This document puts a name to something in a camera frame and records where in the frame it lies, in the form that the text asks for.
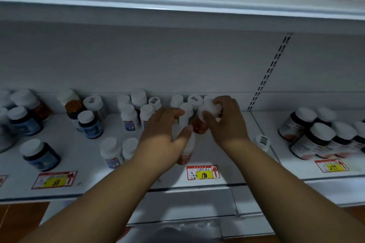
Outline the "person's left hand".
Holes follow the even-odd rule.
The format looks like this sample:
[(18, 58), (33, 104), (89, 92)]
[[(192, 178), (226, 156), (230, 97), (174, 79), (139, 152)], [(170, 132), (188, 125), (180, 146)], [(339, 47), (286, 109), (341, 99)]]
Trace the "person's left hand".
[(133, 161), (148, 173), (161, 176), (171, 169), (183, 150), (175, 150), (172, 127), (183, 116), (180, 108), (160, 108), (147, 122), (139, 139)]

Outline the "person's right hand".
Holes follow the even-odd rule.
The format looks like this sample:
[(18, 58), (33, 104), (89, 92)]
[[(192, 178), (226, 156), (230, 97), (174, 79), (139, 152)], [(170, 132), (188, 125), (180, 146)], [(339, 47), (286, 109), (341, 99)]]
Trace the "person's right hand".
[(219, 96), (213, 99), (214, 104), (221, 104), (221, 119), (219, 121), (221, 131), (215, 142), (228, 155), (243, 150), (250, 142), (244, 118), (237, 101), (230, 96)]

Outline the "white bottle with red base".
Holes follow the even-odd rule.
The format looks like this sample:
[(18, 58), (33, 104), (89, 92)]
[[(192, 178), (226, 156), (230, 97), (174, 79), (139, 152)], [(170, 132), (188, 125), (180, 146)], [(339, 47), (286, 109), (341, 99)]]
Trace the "white bottle with red base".
[[(177, 124), (177, 122), (176, 122), (172, 127), (172, 136), (173, 136), (174, 141), (179, 136), (181, 130), (183, 130), (183, 127), (180, 127), (179, 124)], [(194, 151), (195, 143), (196, 143), (196, 136), (195, 136), (195, 133), (192, 132), (191, 136), (189, 138), (189, 141), (186, 144), (186, 146), (185, 146), (183, 152), (181, 153), (179, 159), (177, 160), (176, 164), (186, 165), (190, 161), (190, 158)]]

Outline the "red-brown bottle with white cap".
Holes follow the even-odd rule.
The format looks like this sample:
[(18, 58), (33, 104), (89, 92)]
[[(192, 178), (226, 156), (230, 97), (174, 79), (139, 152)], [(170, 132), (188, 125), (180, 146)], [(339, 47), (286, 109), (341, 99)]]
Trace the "red-brown bottle with white cap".
[(214, 118), (217, 118), (222, 111), (222, 106), (219, 103), (214, 104), (211, 99), (208, 99), (198, 108), (196, 116), (194, 117), (191, 125), (193, 132), (199, 135), (205, 134), (208, 130), (208, 125), (206, 124), (203, 117), (204, 111), (209, 112)]

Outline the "person's left forearm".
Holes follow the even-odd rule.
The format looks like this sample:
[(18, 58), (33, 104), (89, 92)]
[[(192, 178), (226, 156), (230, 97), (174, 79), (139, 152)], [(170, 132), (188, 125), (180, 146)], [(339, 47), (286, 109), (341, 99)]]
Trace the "person's left forearm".
[(167, 156), (135, 156), (19, 243), (116, 243), (147, 191), (174, 164)]

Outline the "person's right forearm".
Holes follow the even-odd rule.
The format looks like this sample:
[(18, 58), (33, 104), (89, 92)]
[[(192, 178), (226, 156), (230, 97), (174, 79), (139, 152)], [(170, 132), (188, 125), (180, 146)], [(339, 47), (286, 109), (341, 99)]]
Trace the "person's right forearm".
[(250, 140), (215, 140), (282, 243), (365, 243), (365, 226)]

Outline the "white bottle with tagged cap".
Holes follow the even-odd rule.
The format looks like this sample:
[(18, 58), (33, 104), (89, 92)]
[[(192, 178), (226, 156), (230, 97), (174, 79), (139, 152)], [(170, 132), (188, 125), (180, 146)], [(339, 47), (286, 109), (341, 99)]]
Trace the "white bottle with tagged cap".
[(256, 135), (254, 138), (254, 143), (266, 153), (269, 151), (271, 146), (270, 139), (263, 134)]

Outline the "white low shelf board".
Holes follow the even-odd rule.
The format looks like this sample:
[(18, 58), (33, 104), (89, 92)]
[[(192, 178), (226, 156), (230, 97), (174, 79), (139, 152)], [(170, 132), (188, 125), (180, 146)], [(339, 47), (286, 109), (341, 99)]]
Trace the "white low shelf board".
[(128, 226), (117, 243), (140, 243), (166, 227), (207, 239), (274, 234), (247, 186), (148, 193)]

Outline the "dark bottle with red-white label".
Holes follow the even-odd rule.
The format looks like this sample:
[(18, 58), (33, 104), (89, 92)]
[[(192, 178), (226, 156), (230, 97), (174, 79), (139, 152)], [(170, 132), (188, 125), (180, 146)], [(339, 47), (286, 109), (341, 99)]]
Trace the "dark bottle with red-white label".
[(335, 137), (316, 154), (316, 156), (323, 159), (329, 159), (345, 151), (353, 138), (358, 135), (357, 130), (353, 126), (341, 121), (333, 122), (331, 128), (335, 131)]
[(309, 160), (330, 144), (336, 132), (323, 123), (314, 123), (290, 146), (290, 152), (301, 160)]
[(317, 117), (313, 123), (322, 123), (329, 127), (332, 127), (332, 123), (337, 120), (337, 114), (333, 110), (326, 107), (318, 107), (316, 109)]
[(338, 154), (342, 158), (347, 158), (365, 148), (365, 120), (355, 122), (353, 127), (357, 131), (357, 135), (352, 139), (349, 146), (342, 153)]
[(305, 130), (313, 125), (316, 118), (317, 113), (314, 110), (307, 107), (299, 107), (278, 128), (278, 133), (283, 139), (293, 143), (303, 135)]

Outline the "dark bottle with blue label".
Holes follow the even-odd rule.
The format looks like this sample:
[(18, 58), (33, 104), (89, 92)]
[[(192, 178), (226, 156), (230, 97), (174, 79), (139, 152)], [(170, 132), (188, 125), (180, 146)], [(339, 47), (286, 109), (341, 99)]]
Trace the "dark bottle with blue label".
[(33, 136), (43, 130), (41, 121), (28, 109), (19, 106), (7, 111), (10, 123), (24, 136)]
[(40, 172), (48, 172), (61, 162), (61, 156), (46, 142), (30, 139), (21, 144), (19, 151), (23, 159)]
[(104, 128), (92, 111), (85, 110), (80, 112), (77, 120), (81, 130), (88, 139), (97, 139), (103, 135)]

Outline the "grey bottle with tagged cap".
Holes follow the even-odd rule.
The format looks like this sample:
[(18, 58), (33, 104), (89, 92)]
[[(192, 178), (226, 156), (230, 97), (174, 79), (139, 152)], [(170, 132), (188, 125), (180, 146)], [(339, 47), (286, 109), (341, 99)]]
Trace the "grey bottle with tagged cap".
[(84, 98), (83, 105), (87, 110), (92, 111), (100, 122), (104, 121), (108, 116), (103, 99), (98, 95), (90, 95)]

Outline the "wide white shelf board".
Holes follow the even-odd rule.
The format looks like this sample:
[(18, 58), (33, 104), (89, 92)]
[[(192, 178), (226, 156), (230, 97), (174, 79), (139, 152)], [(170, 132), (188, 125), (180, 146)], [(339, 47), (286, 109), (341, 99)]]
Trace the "wide white shelf board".
[[(98, 139), (90, 140), (81, 132), (76, 131), (66, 115), (55, 115), (45, 123), (43, 131), (39, 134), (20, 139), (12, 149), (1, 153), (0, 176), (7, 176), (7, 178), (0, 186), (0, 203), (70, 199), (84, 194), (112, 171), (101, 157), (101, 141), (111, 136), (121, 144), (130, 137), (139, 138), (143, 131), (141, 129), (136, 132), (125, 131), (121, 117), (117, 114), (109, 115), (103, 124), (103, 135)], [(23, 142), (33, 138), (48, 143), (61, 156), (61, 162), (52, 172), (77, 172), (71, 186), (32, 189), (40, 172), (22, 158), (19, 147)], [(187, 166), (208, 165), (218, 167), (220, 178), (188, 180)], [(244, 185), (246, 182), (240, 171), (214, 142), (211, 132), (208, 130), (203, 135), (196, 135), (189, 163), (173, 166), (148, 191), (171, 193)]]

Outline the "dark bottle with brown cap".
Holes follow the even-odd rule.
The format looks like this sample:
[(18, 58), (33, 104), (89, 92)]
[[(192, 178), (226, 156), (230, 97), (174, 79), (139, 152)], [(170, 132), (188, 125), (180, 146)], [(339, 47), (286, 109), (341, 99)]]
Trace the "dark bottle with brown cap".
[(72, 121), (73, 125), (75, 126), (76, 130), (79, 132), (83, 132), (83, 129), (79, 125), (78, 115), (86, 111), (87, 109), (83, 105), (82, 101), (80, 100), (71, 100), (65, 104), (66, 113), (69, 119)]

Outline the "plain white-capped bottle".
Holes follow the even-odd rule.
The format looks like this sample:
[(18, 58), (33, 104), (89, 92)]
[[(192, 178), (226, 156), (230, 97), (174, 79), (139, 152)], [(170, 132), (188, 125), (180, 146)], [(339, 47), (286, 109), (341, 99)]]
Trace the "plain white-capped bottle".
[(81, 99), (78, 94), (75, 93), (72, 89), (65, 89), (61, 92), (57, 93), (57, 99), (62, 104), (62, 106), (65, 108), (66, 104), (71, 101), (77, 101), (81, 103)]

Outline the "large red-brown white-capped bottle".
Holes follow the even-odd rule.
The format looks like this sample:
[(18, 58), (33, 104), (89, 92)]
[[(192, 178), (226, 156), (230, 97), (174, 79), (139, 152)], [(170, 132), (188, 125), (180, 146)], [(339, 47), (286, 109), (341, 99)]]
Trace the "large red-brown white-capped bottle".
[(39, 121), (46, 121), (53, 111), (29, 89), (21, 89), (10, 94), (10, 99), (18, 107), (28, 109)]

